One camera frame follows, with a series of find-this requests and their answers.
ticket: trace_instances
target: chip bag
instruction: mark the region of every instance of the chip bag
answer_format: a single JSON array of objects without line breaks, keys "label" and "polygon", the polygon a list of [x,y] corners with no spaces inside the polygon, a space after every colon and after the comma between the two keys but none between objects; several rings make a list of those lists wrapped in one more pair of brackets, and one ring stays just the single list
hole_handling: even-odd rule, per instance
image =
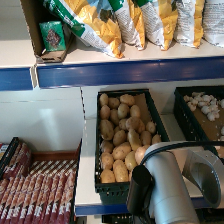
[{"label": "chip bag", "polygon": [[145,47],[145,28],[141,9],[135,0],[109,0],[121,29],[122,40],[135,45],[138,50]]},{"label": "chip bag", "polygon": [[176,2],[171,0],[136,0],[143,13],[146,37],[161,50],[168,50],[177,23]]},{"label": "chip bag", "polygon": [[224,0],[205,0],[203,28],[205,40],[224,47]]},{"label": "chip bag", "polygon": [[121,58],[121,33],[108,0],[40,0],[84,43]]},{"label": "chip bag", "polygon": [[177,0],[178,20],[174,39],[188,47],[199,48],[203,36],[204,0]]}]

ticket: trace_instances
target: crate of garlic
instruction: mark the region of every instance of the crate of garlic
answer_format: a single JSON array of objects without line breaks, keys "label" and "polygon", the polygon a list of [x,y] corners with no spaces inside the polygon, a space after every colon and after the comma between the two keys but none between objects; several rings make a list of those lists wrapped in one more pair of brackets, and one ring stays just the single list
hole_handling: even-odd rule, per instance
[{"label": "crate of garlic", "polygon": [[[177,87],[174,115],[187,141],[224,141],[224,91],[220,86]],[[205,147],[224,158],[223,147]]]},{"label": "crate of garlic", "polygon": [[146,149],[169,141],[148,89],[99,92],[95,189],[104,204],[125,203]]}]

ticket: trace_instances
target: blue shelf edge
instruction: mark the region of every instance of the blue shelf edge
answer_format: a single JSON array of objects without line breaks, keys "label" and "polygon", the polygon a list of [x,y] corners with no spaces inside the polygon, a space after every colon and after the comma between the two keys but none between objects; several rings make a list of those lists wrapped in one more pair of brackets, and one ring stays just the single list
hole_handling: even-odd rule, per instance
[{"label": "blue shelf edge", "polygon": [[[204,198],[192,198],[191,200],[195,209],[209,208],[209,205],[205,202]],[[110,215],[122,213],[129,213],[126,204],[75,206],[75,215],[77,217],[87,215]]]},{"label": "blue shelf edge", "polygon": [[224,78],[224,56],[37,66],[40,88]]},{"label": "blue shelf edge", "polygon": [[1,68],[0,91],[32,90],[30,68]]}]

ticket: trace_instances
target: cardboard box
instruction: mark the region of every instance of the cardboard box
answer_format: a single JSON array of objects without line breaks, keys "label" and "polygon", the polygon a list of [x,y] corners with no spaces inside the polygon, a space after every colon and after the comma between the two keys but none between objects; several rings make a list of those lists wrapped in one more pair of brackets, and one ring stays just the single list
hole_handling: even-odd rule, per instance
[{"label": "cardboard box", "polygon": [[38,0],[20,0],[37,63],[62,62],[74,39],[71,34],[65,51],[42,52],[45,49],[39,23],[57,20]]}]

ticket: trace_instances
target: white wall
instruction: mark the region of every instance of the white wall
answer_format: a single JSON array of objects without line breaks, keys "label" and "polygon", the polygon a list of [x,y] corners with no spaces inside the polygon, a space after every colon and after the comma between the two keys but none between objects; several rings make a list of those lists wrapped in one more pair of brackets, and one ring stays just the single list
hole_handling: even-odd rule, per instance
[{"label": "white wall", "polygon": [[83,125],[80,88],[0,92],[0,142],[20,137],[33,150],[72,150]]},{"label": "white wall", "polygon": [[155,102],[159,114],[169,114],[173,112],[175,101],[174,91],[176,87],[205,86],[205,85],[224,85],[224,79],[81,87],[83,92],[85,118],[86,119],[96,118],[96,108],[97,108],[96,100],[97,100],[97,94],[100,91],[149,89],[149,92]]}]

